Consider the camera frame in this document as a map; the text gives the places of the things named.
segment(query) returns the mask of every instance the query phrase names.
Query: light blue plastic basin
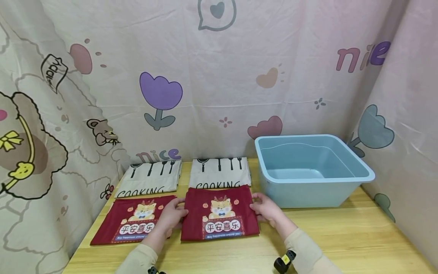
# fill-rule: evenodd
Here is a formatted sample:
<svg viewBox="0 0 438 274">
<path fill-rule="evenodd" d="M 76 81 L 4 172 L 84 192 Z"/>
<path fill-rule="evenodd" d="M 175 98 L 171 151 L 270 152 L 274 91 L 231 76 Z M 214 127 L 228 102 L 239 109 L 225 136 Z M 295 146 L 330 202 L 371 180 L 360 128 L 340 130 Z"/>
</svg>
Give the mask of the light blue plastic basin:
<svg viewBox="0 0 438 274">
<path fill-rule="evenodd" d="M 255 140 L 263 192 L 281 208 L 341 205 L 374 172 L 333 135 Z"/>
</svg>

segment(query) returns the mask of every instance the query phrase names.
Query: pink heart print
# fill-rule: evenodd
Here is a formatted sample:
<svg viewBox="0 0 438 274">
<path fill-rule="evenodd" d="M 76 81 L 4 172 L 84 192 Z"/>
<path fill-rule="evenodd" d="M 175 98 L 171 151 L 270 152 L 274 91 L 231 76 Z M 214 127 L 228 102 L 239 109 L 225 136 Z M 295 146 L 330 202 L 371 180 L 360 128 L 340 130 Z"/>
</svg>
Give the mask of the pink heart print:
<svg viewBox="0 0 438 274">
<path fill-rule="evenodd" d="M 248 127 L 248 135 L 254 140 L 260 136 L 278 136 L 282 129 L 283 123 L 280 117 L 272 116 L 267 121 L 259 122 L 256 127 Z"/>
</svg>

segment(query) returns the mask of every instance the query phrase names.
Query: purple tulip print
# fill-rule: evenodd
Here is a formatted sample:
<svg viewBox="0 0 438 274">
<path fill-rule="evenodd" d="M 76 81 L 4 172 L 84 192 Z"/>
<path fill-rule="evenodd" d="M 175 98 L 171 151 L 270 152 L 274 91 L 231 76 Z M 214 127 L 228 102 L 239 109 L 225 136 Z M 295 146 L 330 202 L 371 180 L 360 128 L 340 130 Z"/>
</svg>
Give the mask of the purple tulip print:
<svg viewBox="0 0 438 274">
<path fill-rule="evenodd" d="M 145 120 L 155 130 L 165 128 L 173 124 L 174 116 L 162 117 L 163 110 L 171 110 L 176 107 L 183 97 L 183 88 L 178 82 L 169 82 L 165 77 L 152 77 L 147 72 L 140 75 L 140 89 L 143 97 L 149 105 L 156 108 L 155 118 L 145 113 Z"/>
</svg>

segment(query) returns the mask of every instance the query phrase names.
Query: person's hand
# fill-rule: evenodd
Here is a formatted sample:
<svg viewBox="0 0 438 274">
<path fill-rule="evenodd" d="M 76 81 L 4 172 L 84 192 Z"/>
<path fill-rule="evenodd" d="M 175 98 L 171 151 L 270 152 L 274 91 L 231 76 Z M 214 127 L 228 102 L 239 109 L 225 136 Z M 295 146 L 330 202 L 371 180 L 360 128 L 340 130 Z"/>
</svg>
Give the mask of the person's hand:
<svg viewBox="0 0 438 274">
<path fill-rule="evenodd" d="M 278 205 L 265 194 L 254 193 L 252 198 L 255 201 L 250 204 L 249 207 L 255 211 L 257 219 L 259 221 L 269 222 L 269 224 L 278 231 L 283 240 L 298 228 L 297 225 L 283 213 Z"/>
<path fill-rule="evenodd" d="M 277 221 L 285 217 L 278 205 L 265 194 L 254 193 L 252 199 L 255 201 L 253 204 L 250 204 L 249 207 L 255 211 L 259 221 L 269 222 L 269 224 L 275 228 Z"/>
<path fill-rule="evenodd" d="M 167 238 L 170 237 L 172 230 L 179 225 L 181 218 L 189 213 L 187 209 L 184 209 L 184 206 L 179 206 L 180 203 L 184 202 L 185 198 L 175 198 L 170 201 L 164 207 L 154 229 L 162 230 Z"/>
</svg>

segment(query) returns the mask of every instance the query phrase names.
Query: person's left hand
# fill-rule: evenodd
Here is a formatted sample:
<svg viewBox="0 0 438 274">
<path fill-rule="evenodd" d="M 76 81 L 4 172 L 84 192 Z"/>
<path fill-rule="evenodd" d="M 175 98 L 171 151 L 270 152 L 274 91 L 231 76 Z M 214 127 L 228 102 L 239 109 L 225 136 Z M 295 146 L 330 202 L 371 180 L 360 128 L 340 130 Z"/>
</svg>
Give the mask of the person's left hand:
<svg viewBox="0 0 438 274">
<path fill-rule="evenodd" d="M 154 229 L 163 230 L 166 238 L 170 237 L 172 230 L 178 226 L 181 218 L 189 213 L 187 209 L 184 209 L 184 206 L 179 206 L 185 200 L 185 198 L 175 198 L 164 207 Z"/>
</svg>

